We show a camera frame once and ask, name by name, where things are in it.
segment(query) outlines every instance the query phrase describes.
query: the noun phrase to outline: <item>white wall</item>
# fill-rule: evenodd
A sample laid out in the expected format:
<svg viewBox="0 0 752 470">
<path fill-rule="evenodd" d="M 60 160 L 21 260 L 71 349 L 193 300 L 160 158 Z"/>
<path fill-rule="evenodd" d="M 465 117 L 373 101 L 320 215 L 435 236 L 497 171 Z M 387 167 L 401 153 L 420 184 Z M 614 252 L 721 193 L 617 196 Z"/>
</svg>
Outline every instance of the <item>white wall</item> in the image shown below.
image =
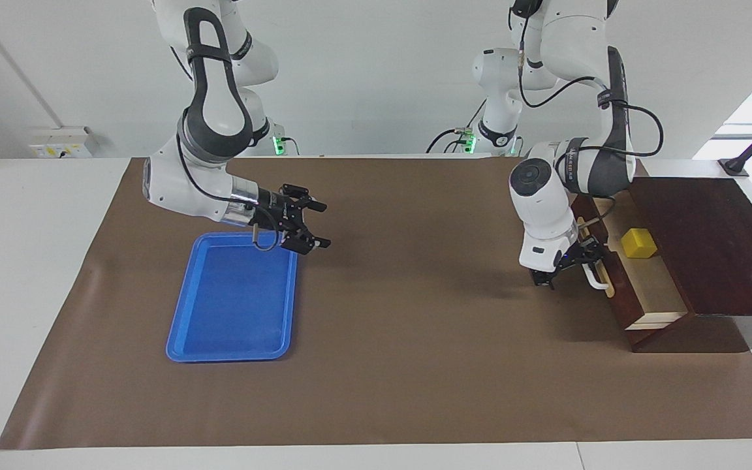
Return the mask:
<svg viewBox="0 0 752 470">
<path fill-rule="evenodd" d="M 465 125 L 481 99 L 471 62 L 510 45 L 507 0 L 243 0 L 281 74 L 257 87 L 304 153 L 409 153 Z M 666 126 L 664 158 L 690 158 L 752 90 L 752 3 L 624 0 L 609 37 L 631 101 Z M 0 41 L 66 125 L 87 125 L 111 155 L 147 155 L 170 137 L 190 86 L 161 40 L 148 0 L 0 0 Z M 0 157 L 23 155 L 21 129 L 48 125 L 0 64 Z M 522 120 L 527 145 L 595 134 L 590 89 L 572 89 Z M 638 149 L 656 142 L 633 117 Z"/>
</svg>

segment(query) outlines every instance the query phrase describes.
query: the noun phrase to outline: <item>yellow block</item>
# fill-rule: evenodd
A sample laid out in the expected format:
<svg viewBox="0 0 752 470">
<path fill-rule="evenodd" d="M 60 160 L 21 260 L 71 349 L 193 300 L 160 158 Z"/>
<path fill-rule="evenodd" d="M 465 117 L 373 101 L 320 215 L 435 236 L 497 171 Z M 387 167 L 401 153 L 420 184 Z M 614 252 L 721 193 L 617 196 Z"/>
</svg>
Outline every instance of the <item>yellow block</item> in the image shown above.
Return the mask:
<svg viewBox="0 0 752 470">
<path fill-rule="evenodd" d="M 644 228 L 631 228 L 623 238 L 620 239 L 623 244 L 623 252 L 627 258 L 646 259 L 654 256 L 657 252 L 657 246 L 651 233 Z"/>
</svg>

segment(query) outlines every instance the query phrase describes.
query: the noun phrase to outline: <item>table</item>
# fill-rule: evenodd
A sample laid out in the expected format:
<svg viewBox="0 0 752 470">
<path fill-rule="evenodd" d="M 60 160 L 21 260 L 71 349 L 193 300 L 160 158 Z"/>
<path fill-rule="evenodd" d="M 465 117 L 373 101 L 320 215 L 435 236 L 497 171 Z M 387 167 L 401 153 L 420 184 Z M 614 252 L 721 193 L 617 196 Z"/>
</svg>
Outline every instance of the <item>table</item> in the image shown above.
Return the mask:
<svg viewBox="0 0 752 470">
<path fill-rule="evenodd" d="M 128 160 L 88 161 L 4 161 L 0 160 L 0 432 L 8 418 L 45 335 L 71 288 L 74 276 L 110 203 Z M 671 173 L 705 176 L 713 169 L 692 161 L 664 163 L 648 161 L 650 174 Z M 752 185 L 740 181 L 740 187 L 752 200 Z M 20 309 L 30 315 L 14 317 L 8 312 Z M 503 444 L 469 446 L 352 446 L 230 449 L 85 449 L 78 451 L 0 452 L 0 466 L 24 467 L 28 455 L 38 467 L 71 466 L 71 462 L 89 462 L 93 467 L 115 462 L 133 467 L 137 462 L 211 462 L 211 466 L 234 467 L 238 459 L 253 467 L 257 459 L 269 467 L 284 468 L 292 462 L 311 462 L 315 467 L 341 467 L 350 458 L 366 464 L 397 462 L 415 466 L 444 468 L 525 467 L 594 468 L 610 459 L 620 459 L 640 446 L 665 455 L 671 448 L 698 449 L 709 464 L 716 462 L 719 450 L 729 449 L 728 458 L 752 460 L 752 441 L 737 443 L 641 443 L 630 444 Z"/>
</svg>

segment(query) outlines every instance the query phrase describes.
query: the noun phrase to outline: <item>black cable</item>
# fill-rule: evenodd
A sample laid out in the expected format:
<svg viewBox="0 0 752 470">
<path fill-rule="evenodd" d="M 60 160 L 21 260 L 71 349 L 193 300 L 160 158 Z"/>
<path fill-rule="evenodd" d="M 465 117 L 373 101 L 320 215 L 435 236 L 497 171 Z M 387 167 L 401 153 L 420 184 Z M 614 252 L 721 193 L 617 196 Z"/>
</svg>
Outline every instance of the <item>black cable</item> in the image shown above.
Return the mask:
<svg viewBox="0 0 752 470">
<path fill-rule="evenodd" d="M 559 160 L 556 160 L 556 165 L 555 165 L 556 174 L 559 173 L 559 163 L 562 163 L 562 161 L 564 160 L 565 160 L 564 157 L 560 158 Z"/>
<path fill-rule="evenodd" d="M 579 151 L 590 151 L 591 149 L 594 149 L 594 151 L 612 151 L 620 155 L 630 155 L 630 157 L 653 157 L 654 155 L 659 154 L 660 149 L 663 149 L 663 140 L 665 139 L 665 132 L 663 132 L 663 124 L 660 122 L 660 119 L 657 119 L 657 116 L 653 112 L 647 110 L 644 107 L 634 106 L 632 104 L 626 103 L 625 101 L 612 101 L 612 103 L 627 110 L 635 110 L 645 113 L 646 115 L 651 117 L 652 120 L 654 120 L 654 124 L 657 125 L 657 131 L 659 131 L 659 139 L 657 139 L 657 149 L 650 152 L 638 152 L 624 151 L 624 149 L 615 149 L 614 147 L 606 146 L 584 146 L 580 147 Z"/>
<path fill-rule="evenodd" d="M 185 69 L 185 65 L 184 65 L 184 63 L 181 62 L 181 59 L 179 59 L 179 53 L 176 52 L 176 50 L 175 50 L 175 48 L 173 48 L 173 46 L 170 46 L 170 50 L 173 51 L 173 57 L 176 58 L 176 62 L 179 63 L 179 67 L 181 67 L 182 71 L 185 72 L 185 75 L 187 75 L 188 80 L 190 80 L 192 82 L 193 81 L 193 77 L 191 77 L 191 73 L 188 72 L 187 69 Z"/>
<path fill-rule="evenodd" d="M 263 212 L 263 214 L 268 217 L 269 222 L 272 224 L 272 227 L 277 225 L 277 223 L 274 220 L 274 217 L 269 213 L 269 211 L 266 211 L 266 208 L 263 208 L 263 206 L 260 206 L 259 204 L 254 204 L 250 202 L 250 200 L 242 200 L 242 199 L 235 199 L 233 197 L 221 197 L 221 196 L 215 196 L 208 191 L 205 191 L 202 189 L 202 187 L 196 183 L 196 180 L 193 178 L 193 175 L 191 175 L 191 169 L 187 167 L 187 161 L 185 160 L 185 153 L 181 151 L 181 140 L 179 139 L 179 134 L 176 134 L 176 148 L 179 149 L 179 161 L 181 161 L 181 167 L 185 169 L 185 175 L 187 176 L 187 179 L 191 182 L 191 185 L 193 185 L 194 188 L 196 188 L 199 193 L 204 194 L 205 196 L 208 196 L 210 199 L 213 200 L 221 200 L 221 202 L 236 202 L 238 204 L 250 204 L 254 206 L 258 211 Z M 274 247 L 277 247 L 278 244 L 280 244 L 280 232 L 277 230 L 274 231 L 274 244 L 271 247 L 261 247 L 256 240 L 252 241 L 254 243 L 254 246 L 264 252 L 271 251 L 274 249 Z"/>
<path fill-rule="evenodd" d="M 530 7 L 527 8 L 527 14 L 533 10 L 533 6 L 535 5 L 535 0 L 530 4 Z M 527 25 L 530 23 L 530 16 L 527 18 L 524 18 L 524 29 L 522 30 L 522 41 L 519 44 L 519 50 L 524 51 L 524 38 L 527 35 Z M 550 103 L 552 99 L 556 98 L 556 96 L 561 95 L 561 92 L 564 92 L 569 87 L 573 86 L 574 84 L 577 84 L 579 82 L 584 82 L 588 80 L 596 80 L 595 77 L 579 77 L 576 80 L 570 81 L 566 83 L 564 86 L 562 86 L 558 91 L 553 93 L 553 95 L 550 95 L 550 98 L 545 99 L 545 101 L 541 101 L 539 104 L 532 104 L 530 101 L 527 100 L 526 95 L 524 95 L 524 65 L 523 63 L 519 63 L 518 65 L 518 90 L 522 94 L 522 102 L 527 105 L 528 108 L 540 108 L 541 106 L 544 106 L 547 103 Z"/>
<path fill-rule="evenodd" d="M 460 144 L 465 144 L 465 140 L 457 139 L 454 142 L 449 143 L 447 146 L 445 146 L 445 151 L 443 153 L 448 153 L 448 147 L 454 146 L 454 149 L 452 149 L 451 153 L 454 153 L 457 151 L 457 148 L 460 147 Z"/>
<path fill-rule="evenodd" d="M 295 144 L 295 151 L 298 152 L 298 155 L 301 155 L 301 148 L 298 147 L 298 141 L 295 139 L 292 139 L 292 137 L 281 137 L 281 142 L 292 142 Z"/>
<path fill-rule="evenodd" d="M 472 126 L 472 122 L 475 122 L 475 118 L 477 118 L 478 115 L 480 115 L 480 110 L 483 109 L 484 104 L 486 104 L 486 99 L 484 99 L 481 102 L 480 106 L 478 106 L 478 110 L 475 111 L 475 115 L 472 116 L 472 119 L 469 119 L 469 124 L 467 124 L 466 127 L 471 127 Z"/>
<path fill-rule="evenodd" d="M 611 206 L 608 209 L 606 209 L 606 211 L 603 212 L 602 214 L 597 214 L 596 218 L 593 218 L 593 219 L 591 219 L 591 220 L 583 223 L 582 225 L 580 225 L 579 226 L 579 230 L 582 230 L 585 227 L 590 227 L 591 225 L 593 225 L 595 223 L 602 222 L 603 220 L 605 220 L 605 217 L 608 217 L 609 215 L 611 215 L 611 212 L 614 212 L 614 209 L 617 208 L 617 199 L 615 199 L 612 196 L 591 196 L 590 194 L 587 194 L 586 196 L 590 197 L 590 199 L 608 199 L 608 200 L 611 200 Z"/>
<path fill-rule="evenodd" d="M 441 133 L 439 133 L 439 136 L 435 137 L 435 140 L 431 140 L 431 145 L 426 150 L 426 153 L 431 153 L 431 149 L 433 149 L 433 147 L 436 145 L 436 143 L 439 142 L 439 140 L 442 139 L 442 137 L 448 136 L 448 134 L 459 134 L 459 132 L 456 129 L 450 129 L 450 130 L 447 130 L 447 131 L 442 131 Z"/>
<path fill-rule="evenodd" d="M 516 155 L 516 157 L 521 157 L 522 156 L 522 151 L 524 149 L 524 137 L 521 137 L 521 136 L 516 137 L 516 143 L 519 140 L 522 142 L 522 146 L 518 147 L 518 155 Z"/>
</svg>

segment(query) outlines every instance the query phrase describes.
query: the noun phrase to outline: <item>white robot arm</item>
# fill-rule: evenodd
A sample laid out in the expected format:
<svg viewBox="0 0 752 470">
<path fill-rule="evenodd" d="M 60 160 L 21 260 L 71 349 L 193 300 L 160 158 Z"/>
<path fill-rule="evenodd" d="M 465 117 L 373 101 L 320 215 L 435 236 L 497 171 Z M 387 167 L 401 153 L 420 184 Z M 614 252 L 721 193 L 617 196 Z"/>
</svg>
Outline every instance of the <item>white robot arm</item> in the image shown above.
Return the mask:
<svg viewBox="0 0 752 470">
<path fill-rule="evenodd" d="M 517 14 L 516 5 L 510 15 Z M 524 104 L 518 100 L 517 89 L 552 89 L 558 77 L 552 74 L 541 61 L 541 29 L 546 8 L 535 11 L 525 33 L 526 54 L 522 56 L 514 48 L 492 48 L 475 57 L 472 75 L 480 88 L 486 92 L 486 109 L 474 124 L 472 133 L 477 137 L 475 151 L 486 152 L 495 157 L 512 152 L 516 143 L 516 130 Z M 512 30 L 512 41 L 519 44 L 524 19 Z M 527 67 L 520 62 L 525 58 Z"/>
<path fill-rule="evenodd" d="M 529 89 L 529 69 L 539 77 L 549 72 L 568 86 L 587 84 L 597 92 L 602 127 L 594 139 L 577 137 L 533 146 L 510 174 L 510 195 L 525 226 L 519 262 L 530 268 L 537 285 L 552 285 L 561 270 L 581 264 L 591 285 L 607 287 L 588 273 L 600 258 L 600 249 L 593 240 L 578 241 L 579 227 L 567 193 L 610 198 L 631 184 L 635 157 L 651 157 L 660 150 L 660 146 L 647 153 L 632 149 L 629 109 L 653 117 L 661 137 L 663 128 L 650 111 L 627 103 L 623 60 L 605 35 L 605 21 L 615 6 L 617 0 L 519 0 L 513 6 L 520 18 L 519 35 L 524 35 L 518 41 L 518 74 L 524 78 L 524 88 Z M 537 51 L 540 57 L 534 56 Z M 530 107 L 540 105 L 530 104 L 523 90 L 522 100 Z"/>
<path fill-rule="evenodd" d="M 153 4 L 164 38 L 186 51 L 180 61 L 190 69 L 195 91 L 179 119 L 176 137 L 144 164 L 144 196 L 185 215 L 280 232 L 281 247 L 297 253 L 328 247 L 328 239 L 315 237 L 304 224 L 304 209 L 326 210 L 306 188 L 283 185 L 279 191 L 269 191 L 226 172 L 230 159 L 256 145 L 259 134 L 253 122 L 262 113 L 257 95 L 238 87 L 236 77 L 247 83 L 271 80 L 277 74 L 274 55 L 264 55 L 268 48 L 245 32 L 231 0 L 154 0 Z M 241 46 L 229 48 L 230 39 L 241 41 Z M 271 127 L 268 122 L 263 126 Z"/>
</svg>

